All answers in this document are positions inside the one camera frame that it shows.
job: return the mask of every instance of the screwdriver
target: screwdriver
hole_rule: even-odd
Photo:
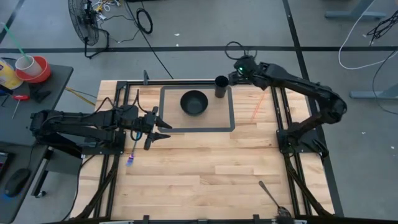
[[[12,96],[12,98],[14,100],[18,100],[17,106],[15,107],[14,113],[12,114],[12,118],[11,118],[11,119],[14,119],[15,112],[17,112],[17,109],[18,109],[18,106],[19,106],[19,102],[21,100],[29,100],[29,96],[28,95],[14,95],[14,96]]]

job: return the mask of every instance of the paper cup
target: paper cup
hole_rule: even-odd
[[[15,63],[15,67],[32,77],[36,77],[43,72],[42,67],[35,61],[32,56],[27,56],[29,63],[25,57],[20,57]]]

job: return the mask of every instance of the black cylinder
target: black cylinder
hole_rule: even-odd
[[[228,86],[228,78],[220,75],[215,79],[216,97],[223,98]]]

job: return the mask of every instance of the gray floor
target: gray floor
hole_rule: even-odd
[[[290,0],[290,8],[301,46],[340,46],[353,21],[326,20],[326,10],[352,8],[357,1]],[[5,0],[0,8],[0,21],[6,22],[16,1]],[[153,46],[218,46],[231,40],[244,45],[293,46],[282,1],[277,0],[166,0],[145,2],[154,20],[154,33],[148,37]],[[132,10],[139,7],[131,3]],[[371,10],[390,16],[398,9],[394,0],[376,1]],[[126,14],[124,8],[112,8],[106,16]],[[360,22],[347,46],[367,46],[370,37],[363,34],[378,22]],[[128,39],[136,28],[130,21],[115,18],[103,24],[116,39]],[[24,48],[83,47],[70,22],[67,2],[25,0],[11,31]],[[394,27],[374,45],[397,45],[398,29]],[[104,37],[95,47],[104,44]],[[136,40],[111,42],[112,47],[146,47],[139,34]],[[0,48],[15,48],[7,35]],[[347,217],[398,220],[398,117],[387,114],[373,100],[352,100],[350,90],[370,90],[377,67],[345,70],[337,61],[337,52],[304,52],[312,81],[329,85],[348,104],[342,122],[324,125],[326,141],[335,171],[336,183]],[[355,67],[382,60],[389,52],[343,52],[346,66]],[[101,80],[141,79],[146,69],[152,79],[168,78],[150,52],[104,53],[92,60],[83,54],[40,54],[50,63],[69,65],[75,71],[69,87],[96,95]],[[160,59],[175,78],[214,78],[232,71],[233,61],[220,52],[159,52]],[[0,57],[18,54],[0,54]],[[262,51],[258,61],[278,63],[290,73],[300,76],[295,52]],[[397,58],[385,64],[376,80],[382,90],[398,82],[394,65]],[[398,111],[395,101],[382,101],[386,108]],[[58,110],[91,112],[93,107],[64,92]],[[76,177],[50,174],[41,199],[27,196],[14,223],[54,222],[65,216],[72,204]]]

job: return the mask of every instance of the white cable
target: white cable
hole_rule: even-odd
[[[101,4],[102,2],[103,2],[103,0],[99,0],[97,3],[94,3],[94,4],[92,5],[92,7],[94,7],[95,5]],[[111,6],[112,6],[112,5],[115,5],[115,4],[116,4],[116,3],[112,3],[112,2],[107,1],[106,3],[104,3],[104,4],[102,5],[102,7],[103,7],[103,9],[104,9],[105,11],[109,12],[109,11],[111,11]]]
[[[374,1],[369,5],[369,7],[368,7],[367,9],[365,9],[365,11],[362,13],[362,15],[361,15],[361,16],[358,18],[358,20],[354,23],[353,28],[351,28],[350,32],[348,33],[348,36],[347,36],[346,40],[344,41],[343,45],[340,47],[340,49],[339,49],[339,51],[338,51],[338,63],[339,63],[343,68],[345,68],[345,69],[348,69],[348,70],[357,70],[357,69],[361,69],[361,68],[366,68],[366,67],[369,67],[369,66],[377,65],[377,64],[383,63],[383,62],[386,61],[386,60],[389,60],[390,58],[392,58],[393,56],[395,56],[395,55],[398,54],[398,52],[396,52],[395,54],[391,55],[389,58],[387,58],[387,59],[385,59],[385,60],[382,60],[382,61],[380,61],[380,62],[375,62],[375,63],[369,64],[369,65],[363,65],[363,66],[360,66],[360,67],[349,68],[349,67],[344,66],[344,65],[341,63],[340,55],[341,55],[341,50],[342,50],[342,48],[343,48],[344,45],[347,43],[347,41],[348,41],[348,39],[349,39],[351,33],[353,32],[355,26],[357,25],[357,23],[362,19],[362,17],[363,17],[363,15],[365,14],[365,12],[368,11],[368,9],[373,5],[373,3],[374,3]]]

